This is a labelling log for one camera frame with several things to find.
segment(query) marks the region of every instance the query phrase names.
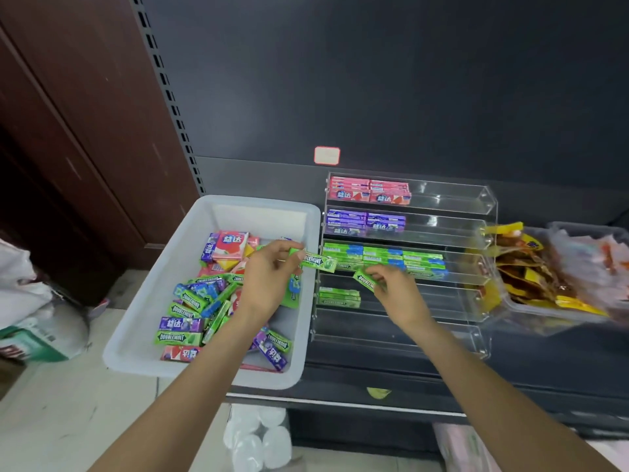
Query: person's left hand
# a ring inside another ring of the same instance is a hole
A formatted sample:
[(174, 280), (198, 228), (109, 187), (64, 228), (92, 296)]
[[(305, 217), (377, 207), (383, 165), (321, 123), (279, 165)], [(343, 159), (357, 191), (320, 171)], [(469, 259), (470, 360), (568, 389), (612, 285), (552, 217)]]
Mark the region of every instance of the person's left hand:
[[(291, 248), (299, 252), (288, 254)], [(292, 273), (300, 274), (299, 264), (306, 256), (304, 246), (290, 240), (274, 240), (247, 261), (238, 311), (246, 311), (260, 327), (269, 321), (284, 299)]]

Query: hand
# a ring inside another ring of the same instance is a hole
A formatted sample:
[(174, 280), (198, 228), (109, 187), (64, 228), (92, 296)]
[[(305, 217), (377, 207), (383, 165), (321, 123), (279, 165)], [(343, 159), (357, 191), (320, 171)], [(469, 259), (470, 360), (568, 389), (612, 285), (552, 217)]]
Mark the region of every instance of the hand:
[(404, 333), (411, 336), (418, 326), (426, 328), (436, 324), (414, 278), (408, 273), (388, 265), (373, 265), (365, 271), (380, 283), (384, 280), (386, 287), (377, 285), (373, 293)]
[(290, 240), (274, 240), (254, 253), (247, 261), (240, 306), (252, 314), (262, 327), (276, 312), (292, 273), (301, 274), (299, 264), (306, 256), (304, 250), (289, 256), (291, 248), (304, 248)]

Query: dark gray back panel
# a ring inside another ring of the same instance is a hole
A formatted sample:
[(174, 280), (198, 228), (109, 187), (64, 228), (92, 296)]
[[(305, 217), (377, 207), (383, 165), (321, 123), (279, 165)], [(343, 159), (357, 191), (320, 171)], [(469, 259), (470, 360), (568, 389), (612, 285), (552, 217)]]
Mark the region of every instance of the dark gray back panel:
[(629, 0), (144, 0), (194, 153), (626, 189)]
[[(315, 204), (323, 208), (325, 181), (329, 169), (274, 162), (196, 157), (208, 194), (261, 197)], [(369, 176), (366, 170), (334, 169), (335, 172)], [(379, 175), (400, 176), (379, 172)], [(407, 175), (428, 181), (479, 183), (473, 179)], [(629, 205), (629, 192), (609, 189), (543, 186), (518, 182), (480, 181), (494, 191), (499, 202), (502, 223), (523, 221), (530, 226), (544, 226), (561, 220), (602, 225)]]

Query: forearm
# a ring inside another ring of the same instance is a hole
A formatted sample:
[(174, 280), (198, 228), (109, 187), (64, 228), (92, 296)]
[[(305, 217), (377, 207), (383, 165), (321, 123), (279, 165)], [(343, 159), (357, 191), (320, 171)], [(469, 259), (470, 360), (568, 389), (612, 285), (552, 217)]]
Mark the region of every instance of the forearm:
[(410, 337), (435, 365), (504, 472), (617, 470), (437, 323), (413, 327)]
[(90, 471), (189, 470), (260, 327), (239, 309)]

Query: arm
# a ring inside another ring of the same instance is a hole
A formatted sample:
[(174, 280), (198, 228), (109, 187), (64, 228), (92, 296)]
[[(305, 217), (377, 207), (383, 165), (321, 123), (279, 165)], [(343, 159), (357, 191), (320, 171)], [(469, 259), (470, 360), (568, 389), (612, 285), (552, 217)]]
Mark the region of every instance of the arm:
[(109, 446), (90, 472), (177, 472), (190, 469), (200, 444), (254, 336), (275, 313), (303, 251), (276, 240), (247, 262), (240, 306), (199, 356)]
[(413, 277), (384, 265), (367, 272), (386, 282), (376, 297), (435, 365), (503, 472), (617, 471), (438, 325)]

